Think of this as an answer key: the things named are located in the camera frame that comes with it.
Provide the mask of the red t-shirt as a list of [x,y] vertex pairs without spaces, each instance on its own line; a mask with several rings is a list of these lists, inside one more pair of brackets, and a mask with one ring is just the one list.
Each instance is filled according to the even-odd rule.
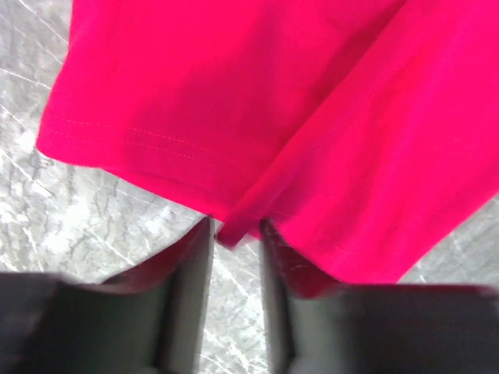
[[498,192],[498,4],[75,1],[37,148],[392,283]]

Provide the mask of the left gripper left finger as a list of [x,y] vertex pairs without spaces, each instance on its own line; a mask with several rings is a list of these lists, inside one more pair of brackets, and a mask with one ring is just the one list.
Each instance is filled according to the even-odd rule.
[[194,373],[198,367],[213,262],[211,218],[199,219],[172,245],[103,285],[127,301],[125,341],[140,373]]

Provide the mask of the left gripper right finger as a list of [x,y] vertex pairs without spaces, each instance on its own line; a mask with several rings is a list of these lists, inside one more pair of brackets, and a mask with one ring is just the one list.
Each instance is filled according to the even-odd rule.
[[300,358],[299,330],[310,321],[297,313],[294,304],[309,312],[317,299],[341,282],[300,255],[271,221],[261,221],[259,231],[269,372],[291,373]]

